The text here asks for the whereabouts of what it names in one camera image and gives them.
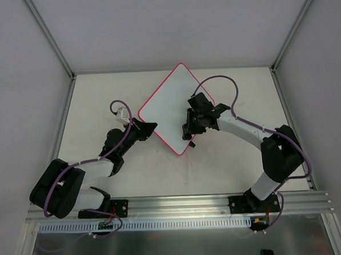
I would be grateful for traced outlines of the black bone-shaped eraser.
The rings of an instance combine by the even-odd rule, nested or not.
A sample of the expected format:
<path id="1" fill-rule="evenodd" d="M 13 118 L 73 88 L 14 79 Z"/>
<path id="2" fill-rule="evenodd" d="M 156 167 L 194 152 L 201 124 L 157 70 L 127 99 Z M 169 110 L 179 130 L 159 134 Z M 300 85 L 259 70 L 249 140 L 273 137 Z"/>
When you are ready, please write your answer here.
<path id="1" fill-rule="evenodd" d="M 186 132 L 183 133 L 182 139 L 190 141 L 192 139 L 192 134 L 190 134 L 189 132 L 186 131 Z"/>

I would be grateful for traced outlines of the pink framed whiteboard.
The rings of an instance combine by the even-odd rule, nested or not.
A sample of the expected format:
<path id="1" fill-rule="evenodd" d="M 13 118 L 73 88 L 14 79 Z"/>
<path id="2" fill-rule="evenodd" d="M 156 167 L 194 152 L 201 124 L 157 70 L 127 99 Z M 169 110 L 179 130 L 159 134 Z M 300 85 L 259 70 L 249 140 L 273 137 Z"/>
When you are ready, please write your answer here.
<path id="1" fill-rule="evenodd" d="M 185 153 L 190 143 L 182 139 L 182 126 L 186 123 L 187 109 L 190 108 L 188 100 L 197 91 L 214 102 L 199 84 L 186 65 L 179 63 L 138 110 L 139 119 L 145 123 L 156 123 L 154 133 L 178 156 Z"/>

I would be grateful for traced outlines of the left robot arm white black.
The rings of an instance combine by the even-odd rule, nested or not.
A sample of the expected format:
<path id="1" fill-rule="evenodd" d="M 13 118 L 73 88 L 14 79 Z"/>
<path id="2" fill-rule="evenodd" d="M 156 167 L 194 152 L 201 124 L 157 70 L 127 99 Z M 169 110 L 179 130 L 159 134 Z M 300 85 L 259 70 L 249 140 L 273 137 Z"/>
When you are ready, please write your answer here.
<path id="1" fill-rule="evenodd" d="M 83 184 L 98 178 L 115 176 L 124 165 L 123 156 L 138 141 L 146 141 L 157 127 L 133 119 L 124 129 L 112 129 L 98 157 L 80 163 L 54 159 L 31 190 L 29 200 L 40 207 L 46 217 L 66 217 L 77 210 L 78 217 L 108 218 L 118 213 L 117 205 L 108 192 L 98 188 L 84 188 Z"/>

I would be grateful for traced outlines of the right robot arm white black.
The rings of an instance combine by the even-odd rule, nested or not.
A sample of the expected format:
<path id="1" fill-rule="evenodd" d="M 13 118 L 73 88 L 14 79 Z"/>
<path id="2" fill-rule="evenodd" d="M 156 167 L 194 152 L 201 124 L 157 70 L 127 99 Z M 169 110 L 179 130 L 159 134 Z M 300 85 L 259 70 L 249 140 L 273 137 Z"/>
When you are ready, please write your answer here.
<path id="1" fill-rule="evenodd" d="M 235 114 L 232 107 L 219 103 L 213 105 L 204 95 L 193 95 L 188 103 L 187 120 L 183 127 L 183 140 L 200 135 L 208 128 L 228 132 L 249 142 L 261 152 L 263 172 L 256 183 L 234 204 L 232 213 L 260 212 L 268 199 L 304 162 L 303 151 L 293 130 L 282 125 L 266 129 Z"/>

